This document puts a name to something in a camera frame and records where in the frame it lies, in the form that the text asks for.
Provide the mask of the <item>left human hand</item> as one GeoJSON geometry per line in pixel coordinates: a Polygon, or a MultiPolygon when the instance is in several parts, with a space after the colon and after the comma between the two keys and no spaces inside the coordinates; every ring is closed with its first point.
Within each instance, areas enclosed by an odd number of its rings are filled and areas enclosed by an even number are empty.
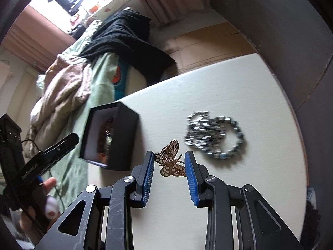
{"type": "Polygon", "coordinates": [[[59,218],[57,201],[47,194],[56,186],[56,179],[51,177],[46,181],[37,175],[20,178],[22,190],[17,193],[17,200],[22,213],[19,225],[27,238],[35,245],[59,218]]]}

